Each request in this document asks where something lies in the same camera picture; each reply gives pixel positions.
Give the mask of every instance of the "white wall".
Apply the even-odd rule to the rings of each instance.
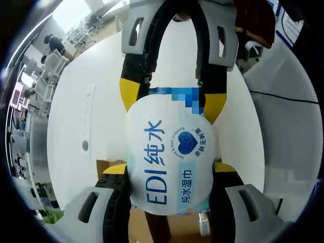
[[[99,9],[101,9],[104,6],[104,3],[102,0],[85,0],[89,8],[91,9],[91,12],[95,12]]]
[[[53,17],[50,17],[44,28],[39,33],[36,42],[34,43],[35,48],[37,48],[43,55],[48,55],[50,52],[50,47],[48,44],[44,44],[44,37],[46,35],[53,34],[58,38],[64,38],[65,32],[60,27],[60,25],[55,21]]]

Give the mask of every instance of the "gray plastic part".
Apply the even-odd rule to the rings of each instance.
[[[144,44],[148,29],[151,25],[153,17],[164,3],[165,0],[130,0],[130,12],[128,20],[123,25],[121,36],[121,51],[125,54],[143,54]],[[137,41],[134,46],[130,45],[130,39],[134,29],[134,25],[138,19],[143,19],[141,28],[137,34]]]
[[[244,74],[250,90],[317,102],[305,69],[293,52],[277,39],[266,57]],[[265,155],[263,193],[276,198],[305,197],[317,180],[323,148],[323,127],[317,104],[293,102],[251,93],[258,114]]]
[[[79,215],[91,193],[98,198],[88,223],[85,223],[79,219]],[[86,188],[66,205],[64,216],[56,224],[45,224],[44,228],[63,243],[103,243],[103,220],[112,193],[113,189],[110,188]]]
[[[235,243],[271,242],[289,222],[284,222],[274,212],[272,201],[264,196],[253,185],[242,185],[226,188],[232,203],[235,217]],[[250,199],[249,204],[255,212],[251,222],[242,192]]]
[[[217,1],[221,4],[199,1],[199,4],[205,14],[209,34],[210,34],[210,55],[209,63],[226,66],[228,71],[233,69],[237,48],[238,39],[235,33],[236,11],[232,1],[221,0]],[[123,34],[121,37],[121,51],[123,53],[143,54],[144,45],[150,24],[164,3],[164,0],[130,0],[129,17],[123,26]],[[141,28],[137,36],[137,41],[134,46],[130,45],[132,32],[141,19]],[[225,47],[223,57],[219,56],[219,35],[217,27],[222,27],[225,33]]]
[[[226,66],[227,71],[233,70],[238,38],[235,33],[236,10],[233,5],[224,6],[207,1],[199,2],[204,11],[210,36],[209,63]],[[219,35],[217,27],[224,29],[225,43],[223,56],[219,56]]]

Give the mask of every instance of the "sign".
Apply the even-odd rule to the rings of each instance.
[[[294,22],[286,12],[283,12],[280,22],[277,23],[278,36],[291,48],[296,42],[304,21]]]
[[[152,214],[208,207],[216,135],[205,117],[189,106],[192,97],[185,91],[183,100],[173,93],[145,96],[126,116],[131,201]]]

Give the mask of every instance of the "cardboard box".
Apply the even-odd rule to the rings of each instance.
[[[98,178],[109,167],[124,164],[97,160]],[[186,216],[159,216],[132,208],[128,234],[130,243],[210,243],[210,237],[201,237],[198,213]]]

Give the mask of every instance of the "desk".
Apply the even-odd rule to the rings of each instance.
[[[172,21],[161,43],[152,87],[197,87],[196,50],[192,22]],[[49,117],[47,152],[61,209],[86,186],[96,184],[96,159],[127,160],[126,111],[119,91],[123,62],[117,33],[78,56],[60,77]],[[227,78],[227,103],[214,124],[221,156],[245,183],[263,191],[264,151],[254,104],[237,67]]]

